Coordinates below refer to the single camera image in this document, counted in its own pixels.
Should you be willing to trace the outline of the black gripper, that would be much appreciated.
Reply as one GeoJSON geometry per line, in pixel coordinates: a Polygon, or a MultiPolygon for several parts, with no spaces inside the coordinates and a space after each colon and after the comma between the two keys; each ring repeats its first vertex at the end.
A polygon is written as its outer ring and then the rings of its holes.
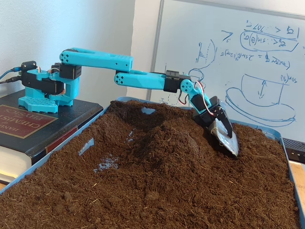
{"type": "Polygon", "coordinates": [[[212,135],[234,156],[238,156],[239,147],[236,134],[229,121],[221,100],[217,96],[210,98],[211,106],[201,114],[194,112],[193,119],[202,127],[208,127],[212,135]]]}

